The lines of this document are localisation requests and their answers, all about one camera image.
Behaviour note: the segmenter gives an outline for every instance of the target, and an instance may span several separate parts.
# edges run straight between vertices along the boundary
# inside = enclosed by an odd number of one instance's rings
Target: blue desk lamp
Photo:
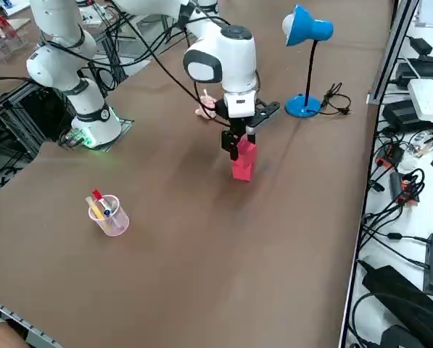
[[[286,103],[286,111],[296,117],[315,116],[321,109],[321,102],[310,96],[313,59],[318,42],[329,40],[334,33],[334,26],[331,22],[314,20],[304,7],[296,5],[294,12],[285,17],[282,22],[282,30],[287,36],[286,46],[294,46],[308,39],[313,40],[306,93],[298,94],[289,99]]]

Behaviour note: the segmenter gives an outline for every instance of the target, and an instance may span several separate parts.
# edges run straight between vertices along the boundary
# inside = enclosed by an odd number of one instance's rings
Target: yellow pencil
[[[100,212],[100,209],[96,206],[92,197],[90,196],[87,197],[86,202],[89,205],[89,207],[92,209],[92,212],[94,212],[97,219],[105,220],[105,216],[103,216],[102,212]]]

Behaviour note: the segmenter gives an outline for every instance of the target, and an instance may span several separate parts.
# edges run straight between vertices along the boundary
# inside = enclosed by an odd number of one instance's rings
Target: lamp stand
[[[316,116],[321,109],[321,102],[317,98],[310,96],[311,74],[313,72],[313,60],[317,45],[318,41],[314,40],[313,46],[311,47],[310,66],[308,68],[308,81],[305,94],[298,94],[289,99],[286,103],[286,111],[295,117],[306,118]]]

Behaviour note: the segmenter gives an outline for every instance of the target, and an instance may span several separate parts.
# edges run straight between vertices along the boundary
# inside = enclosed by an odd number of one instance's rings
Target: lamp shade
[[[329,21],[314,20],[304,7],[295,5],[293,13],[284,18],[282,30],[287,36],[286,46],[294,46],[308,39],[329,40],[334,26]]]

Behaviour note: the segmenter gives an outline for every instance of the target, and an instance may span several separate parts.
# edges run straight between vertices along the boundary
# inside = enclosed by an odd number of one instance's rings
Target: clear acrylic holder
[[[28,42],[24,39],[24,33],[17,33],[14,38],[2,36],[0,30],[0,63],[7,63],[7,60],[16,52],[23,48]]]
[[[91,208],[88,209],[88,216],[91,220],[95,221],[96,224],[105,232],[107,236],[117,237],[123,234],[129,227],[129,217],[121,207],[120,200],[113,195],[103,196],[108,203],[108,206],[112,208],[110,215],[103,219],[98,219]],[[97,207],[102,207],[101,204],[97,204],[98,200],[94,203]]]

